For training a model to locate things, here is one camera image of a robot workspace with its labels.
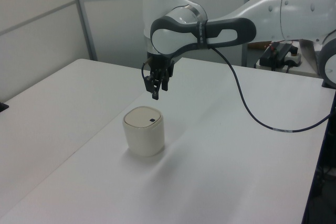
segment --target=cable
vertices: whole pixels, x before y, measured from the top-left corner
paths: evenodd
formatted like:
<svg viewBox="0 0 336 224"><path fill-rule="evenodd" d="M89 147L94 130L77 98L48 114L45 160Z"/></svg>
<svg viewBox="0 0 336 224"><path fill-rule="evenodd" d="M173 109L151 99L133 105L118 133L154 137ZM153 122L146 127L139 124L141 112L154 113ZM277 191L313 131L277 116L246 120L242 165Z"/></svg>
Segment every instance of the cable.
<svg viewBox="0 0 336 224"><path fill-rule="evenodd" d="M250 116L257 122L259 123L260 125L262 125L263 127L266 127L270 130L273 130L273 131L279 131L279 132L287 132L287 133L296 133L296 132L302 132L302 131L307 131L307 130L310 130L312 128L315 128L316 126L320 125L321 123L323 123L325 120L329 119L330 117L336 115L336 110L334 110L333 112L331 112L329 115L327 115L325 118L323 118L321 121L317 122L316 124L312 125L312 126L309 126L309 127L306 127L306 128L303 128L303 129L299 129L299 130L282 130L282 129L277 129L277 128L273 128L271 126L268 126L266 125L265 123L262 123L261 121L259 121L253 114L252 112L250 111L250 109L248 108L246 102L245 102L245 99L244 99L244 96L243 96L243 93L242 93L242 89L240 88L240 84L239 84L239 81L238 81L238 77L237 77L237 74L235 72L235 70L233 69L232 65L230 64L230 62L225 58L225 56L219 52L216 48L214 47L210 47L212 50L214 50L216 53L219 54L219 56L222 57L222 59L228 64L228 66L230 67L234 77L235 77L235 80L236 80L236 83L237 83L237 86L238 86L238 91L239 91L239 94L240 94L240 97L241 97L241 100L244 104L244 107L246 108L247 112L250 114Z"/></svg>
<svg viewBox="0 0 336 224"><path fill-rule="evenodd" d="M288 65L286 73L288 73L289 69L291 68L291 64Z"/></svg>

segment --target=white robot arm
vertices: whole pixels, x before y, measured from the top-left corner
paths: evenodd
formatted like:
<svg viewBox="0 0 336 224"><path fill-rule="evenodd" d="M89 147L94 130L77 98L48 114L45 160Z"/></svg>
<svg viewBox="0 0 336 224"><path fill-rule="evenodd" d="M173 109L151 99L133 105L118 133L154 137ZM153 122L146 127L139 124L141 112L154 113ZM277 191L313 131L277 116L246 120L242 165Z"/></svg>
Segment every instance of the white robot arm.
<svg viewBox="0 0 336 224"><path fill-rule="evenodd" d="M143 19L151 67L144 81L155 99L161 84L167 90L172 58L190 50L268 40L322 44L319 71L336 88L336 0L250 0L210 20L200 5L188 0L143 0Z"/></svg>

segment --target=white cylindrical container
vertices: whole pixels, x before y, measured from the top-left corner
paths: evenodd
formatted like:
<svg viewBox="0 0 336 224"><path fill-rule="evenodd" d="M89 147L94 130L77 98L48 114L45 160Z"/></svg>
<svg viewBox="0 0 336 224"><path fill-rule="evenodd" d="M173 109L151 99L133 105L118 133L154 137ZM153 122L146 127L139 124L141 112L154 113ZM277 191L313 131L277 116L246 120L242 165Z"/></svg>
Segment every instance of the white cylindrical container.
<svg viewBox="0 0 336 224"><path fill-rule="evenodd" d="M149 157L163 149L163 115L159 110L137 107L125 115L122 123L131 152Z"/></svg>

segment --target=white wall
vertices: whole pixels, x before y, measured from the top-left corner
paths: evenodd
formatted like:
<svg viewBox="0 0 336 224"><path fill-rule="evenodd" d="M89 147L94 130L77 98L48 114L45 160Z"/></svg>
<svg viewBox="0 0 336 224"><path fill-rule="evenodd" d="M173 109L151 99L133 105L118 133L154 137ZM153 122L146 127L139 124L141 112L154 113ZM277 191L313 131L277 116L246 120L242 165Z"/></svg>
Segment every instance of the white wall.
<svg viewBox="0 0 336 224"><path fill-rule="evenodd" d="M89 58L75 0L0 0L0 101Z"/></svg>
<svg viewBox="0 0 336 224"><path fill-rule="evenodd" d="M245 0L191 0L202 5L208 18L224 16ZM146 60L142 0L83 0L90 35L99 61L140 68ZM242 63L242 46L220 49L235 65ZM183 57L223 62L212 51L192 51Z"/></svg>

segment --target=white table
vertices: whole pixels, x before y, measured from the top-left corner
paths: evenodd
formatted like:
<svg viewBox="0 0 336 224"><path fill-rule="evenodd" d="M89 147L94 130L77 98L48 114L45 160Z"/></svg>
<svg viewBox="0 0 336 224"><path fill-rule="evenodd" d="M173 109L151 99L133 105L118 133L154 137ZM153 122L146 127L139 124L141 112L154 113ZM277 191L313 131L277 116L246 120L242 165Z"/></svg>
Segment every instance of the white table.
<svg viewBox="0 0 336 224"><path fill-rule="evenodd" d="M269 125L301 128L330 112L335 91L321 79L235 69ZM295 134L263 128L217 63L181 59L160 92L130 103L0 223L301 223L326 123ZM131 155L122 129L140 105L164 116L166 148L151 158Z"/></svg>
<svg viewBox="0 0 336 224"><path fill-rule="evenodd" d="M143 92L139 76L139 69L77 60L6 102L0 217Z"/></svg>

